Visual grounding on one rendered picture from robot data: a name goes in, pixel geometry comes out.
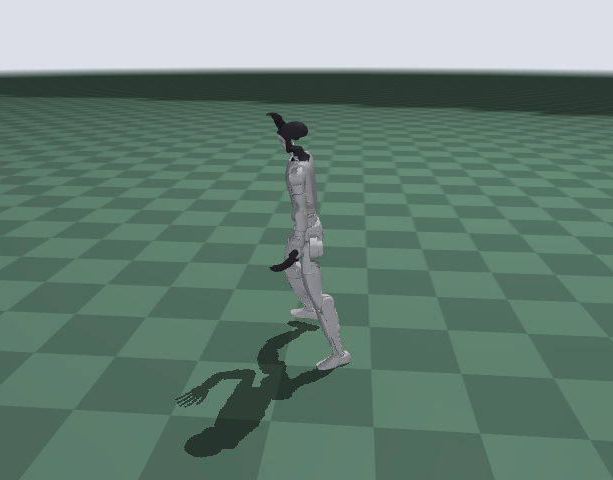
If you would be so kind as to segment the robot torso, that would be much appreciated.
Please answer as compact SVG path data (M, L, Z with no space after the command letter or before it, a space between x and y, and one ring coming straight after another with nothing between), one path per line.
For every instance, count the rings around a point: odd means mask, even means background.
M286 184L287 184L288 191L290 194L293 209L296 209L297 206L294 203L292 189L289 184L289 173L291 172L292 168L303 167L303 171L305 172L305 175L306 175L305 190L306 190L307 210L308 210L308 217L307 217L308 227L307 227L307 231L305 232L305 242L309 241L309 235L314 235L314 234L317 234L320 241L322 241L324 237L323 228L322 228L320 219L316 216L316 213L315 213L317 209L317 188L316 188L314 160L310 153L308 152L306 153L310 155L309 161L307 160L308 162L299 161L298 156L294 156L295 161L291 161L291 158L293 157L293 155L290 157L288 164L287 164L287 168L286 168Z

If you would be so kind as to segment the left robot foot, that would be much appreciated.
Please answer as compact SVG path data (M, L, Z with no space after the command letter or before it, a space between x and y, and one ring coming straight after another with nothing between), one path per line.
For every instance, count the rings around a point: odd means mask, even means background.
M340 353L341 355L342 353ZM339 354L338 354L339 355ZM343 355L339 356L338 358L336 357L336 354L331 354L329 357L327 357L326 359L318 362L316 364L317 369L319 370L327 370L327 369L331 369L331 368L335 368L341 364L346 364L349 363L351 361L351 356L347 351L343 351Z

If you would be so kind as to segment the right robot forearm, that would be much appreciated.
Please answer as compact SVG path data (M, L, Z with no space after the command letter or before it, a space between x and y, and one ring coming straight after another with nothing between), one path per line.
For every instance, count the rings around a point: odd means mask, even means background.
M286 150L286 142L285 139L283 137L281 137L281 135L278 134L278 139L281 142L281 146ZM295 145L292 141L291 141L292 145ZM296 145L295 145L296 146ZM291 156L293 155L293 152L289 153Z

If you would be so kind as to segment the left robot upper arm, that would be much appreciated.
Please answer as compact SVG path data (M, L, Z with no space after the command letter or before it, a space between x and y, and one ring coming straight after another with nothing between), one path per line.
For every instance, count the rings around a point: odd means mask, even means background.
M307 210L307 197L306 197L306 175L303 171L303 167L295 167L291 169L289 173L289 184L292 189L293 200L297 208L291 213L291 218L296 222L296 214L299 211L304 211L308 217Z

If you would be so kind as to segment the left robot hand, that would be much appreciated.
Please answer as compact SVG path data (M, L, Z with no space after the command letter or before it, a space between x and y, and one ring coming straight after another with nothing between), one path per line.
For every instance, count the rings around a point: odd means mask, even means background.
M288 267L292 266L294 262L297 262L299 258L295 259L298 256L298 251L294 249L291 253L289 253L289 258L286 259L282 264L273 265L270 269L274 272L280 272L286 270ZM275 269L276 268L276 269Z

